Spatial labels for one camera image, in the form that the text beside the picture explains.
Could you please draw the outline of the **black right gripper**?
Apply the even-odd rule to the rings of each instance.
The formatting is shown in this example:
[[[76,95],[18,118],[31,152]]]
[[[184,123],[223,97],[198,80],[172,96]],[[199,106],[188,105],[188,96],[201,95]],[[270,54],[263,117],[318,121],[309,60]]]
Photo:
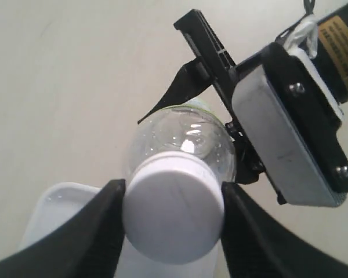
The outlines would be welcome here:
[[[247,139],[231,107],[235,86],[261,64],[260,53],[236,64],[200,10],[192,9],[174,23],[197,58],[185,63],[157,104],[140,120],[166,107],[184,104],[199,96],[212,84],[228,110],[231,121],[225,124],[234,140],[237,154],[236,182],[251,184],[266,171],[254,147]]]

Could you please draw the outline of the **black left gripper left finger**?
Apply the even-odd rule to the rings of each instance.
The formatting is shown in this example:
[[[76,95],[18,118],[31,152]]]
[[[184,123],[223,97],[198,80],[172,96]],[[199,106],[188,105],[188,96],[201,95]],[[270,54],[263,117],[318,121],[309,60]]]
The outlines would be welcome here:
[[[0,277],[114,277],[124,241],[125,180],[111,180],[75,216],[0,261]]]

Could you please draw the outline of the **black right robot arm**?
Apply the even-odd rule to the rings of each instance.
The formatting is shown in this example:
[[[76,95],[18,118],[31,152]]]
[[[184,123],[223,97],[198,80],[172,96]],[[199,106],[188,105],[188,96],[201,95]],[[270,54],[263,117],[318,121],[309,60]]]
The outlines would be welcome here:
[[[307,63],[282,48],[294,27],[236,64],[201,11],[193,9],[174,25],[185,37],[195,59],[178,70],[154,106],[158,111],[179,105],[213,86],[227,109],[239,96],[240,83],[258,66],[277,87],[282,106],[298,124],[309,151],[335,192],[348,192],[348,161],[336,138],[339,118],[329,106],[348,102],[348,4],[318,22],[317,54]]]

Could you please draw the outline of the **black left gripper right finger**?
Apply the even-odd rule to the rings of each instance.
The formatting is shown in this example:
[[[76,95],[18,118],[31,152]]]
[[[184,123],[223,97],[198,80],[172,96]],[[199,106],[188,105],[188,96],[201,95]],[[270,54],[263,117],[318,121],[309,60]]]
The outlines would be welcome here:
[[[238,184],[222,184],[221,242],[231,277],[348,277],[348,265],[287,230]]]

